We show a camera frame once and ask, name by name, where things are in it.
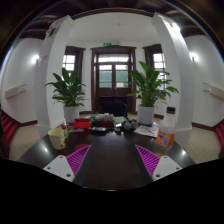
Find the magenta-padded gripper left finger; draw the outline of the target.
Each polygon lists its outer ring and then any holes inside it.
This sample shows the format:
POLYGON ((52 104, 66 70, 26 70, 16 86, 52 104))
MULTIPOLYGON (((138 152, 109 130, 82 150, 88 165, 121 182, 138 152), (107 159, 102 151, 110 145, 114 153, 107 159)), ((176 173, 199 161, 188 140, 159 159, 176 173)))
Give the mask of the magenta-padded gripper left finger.
POLYGON ((91 148, 90 145, 69 154, 68 156, 59 155, 44 167, 45 171, 72 182, 77 175, 81 165, 91 148))

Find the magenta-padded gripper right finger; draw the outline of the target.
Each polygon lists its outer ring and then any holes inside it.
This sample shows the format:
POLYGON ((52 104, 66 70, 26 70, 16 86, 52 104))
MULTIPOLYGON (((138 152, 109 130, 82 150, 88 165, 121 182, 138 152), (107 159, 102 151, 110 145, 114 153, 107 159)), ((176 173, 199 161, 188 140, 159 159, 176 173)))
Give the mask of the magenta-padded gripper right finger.
POLYGON ((146 167, 149 175, 153 181, 160 180, 172 173, 175 173, 182 169, 175 161, 169 156, 158 156, 150 150, 136 145, 136 149, 140 154, 143 164, 146 167))

